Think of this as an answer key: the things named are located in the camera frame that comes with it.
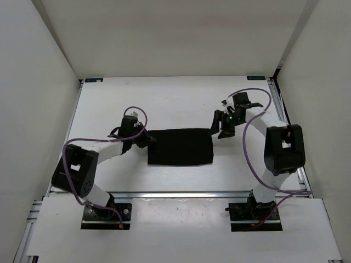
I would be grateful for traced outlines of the black skirt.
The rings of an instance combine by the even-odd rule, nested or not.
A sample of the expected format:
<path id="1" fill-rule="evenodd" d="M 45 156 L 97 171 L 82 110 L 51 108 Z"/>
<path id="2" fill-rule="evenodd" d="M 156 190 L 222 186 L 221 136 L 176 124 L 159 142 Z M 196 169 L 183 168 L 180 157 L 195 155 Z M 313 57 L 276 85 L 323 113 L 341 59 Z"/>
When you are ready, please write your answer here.
<path id="1" fill-rule="evenodd" d="M 213 163 L 213 142 L 205 128 L 151 130 L 148 165 L 196 166 Z"/>

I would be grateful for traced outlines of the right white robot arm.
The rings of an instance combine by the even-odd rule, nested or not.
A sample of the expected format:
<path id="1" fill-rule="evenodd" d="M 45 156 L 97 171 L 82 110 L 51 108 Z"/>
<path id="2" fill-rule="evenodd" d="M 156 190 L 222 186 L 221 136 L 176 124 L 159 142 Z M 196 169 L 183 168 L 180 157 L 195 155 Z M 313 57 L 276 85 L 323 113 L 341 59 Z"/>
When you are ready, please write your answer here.
<path id="1" fill-rule="evenodd" d="M 251 172 L 258 180 L 252 190 L 255 200 L 247 204 L 249 217 L 259 219 L 266 212 L 265 203 L 275 200 L 283 182 L 298 168 L 305 165 L 305 150 L 302 127 L 287 124 L 269 114 L 260 103 L 233 105 L 225 103 L 224 110 L 215 110 L 210 135 L 218 139 L 235 136 L 235 127 L 245 124 L 242 136 L 244 156 Z M 265 137 L 263 159 L 265 170 L 261 176 L 254 171 L 248 160 L 246 132 L 253 126 Z"/>

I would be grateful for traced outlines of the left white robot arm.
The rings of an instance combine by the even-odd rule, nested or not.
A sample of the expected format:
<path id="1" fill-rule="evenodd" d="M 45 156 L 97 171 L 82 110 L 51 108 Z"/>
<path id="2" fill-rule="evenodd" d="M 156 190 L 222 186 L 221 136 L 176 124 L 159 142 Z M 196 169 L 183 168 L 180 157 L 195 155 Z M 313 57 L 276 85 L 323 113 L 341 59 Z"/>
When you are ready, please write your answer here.
<path id="1" fill-rule="evenodd" d="M 86 147 L 73 144 L 79 140 L 91 144 Z M 155 141 L 143 127 L 134 127 L 131 131 L 116 127 L 107 139 L 102 140 L 72 139 L 63 149 L 52 176 L 52 186 L 72 193 L 78 202 L 96 207 L 95 211 L 102 219 L 109 219 L 115 213 L 115 206 L 112 195 L 94 183 L 98 164 L 125 154 L 134 144 L 145 148 Z"/>

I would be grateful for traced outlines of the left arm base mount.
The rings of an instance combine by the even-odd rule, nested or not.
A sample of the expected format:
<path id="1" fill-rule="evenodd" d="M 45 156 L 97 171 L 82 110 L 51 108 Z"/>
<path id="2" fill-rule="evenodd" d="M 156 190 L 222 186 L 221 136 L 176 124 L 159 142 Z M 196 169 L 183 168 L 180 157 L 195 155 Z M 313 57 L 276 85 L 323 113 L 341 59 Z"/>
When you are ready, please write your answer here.
<path id="1" fill-rule="evenodd" d="M 82 230 L 130 230 L 132 203 L 117 203 L 110 197 L 108 207 L 114 210 L 100 209 L 86 204 L 83 210 Z"/>

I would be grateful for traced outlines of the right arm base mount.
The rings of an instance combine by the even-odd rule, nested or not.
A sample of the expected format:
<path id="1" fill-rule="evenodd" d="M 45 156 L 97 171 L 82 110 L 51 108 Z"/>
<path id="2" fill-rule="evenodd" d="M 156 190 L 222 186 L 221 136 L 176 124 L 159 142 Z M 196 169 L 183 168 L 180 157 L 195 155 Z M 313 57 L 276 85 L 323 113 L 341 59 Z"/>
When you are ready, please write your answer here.
<path id="1" fill-rule="evenodd" d="M 251 193 L 245 203 L 229 203 L 231 232 L 277 232 L 282 224 L 276 202 L 259 203 Z"/>

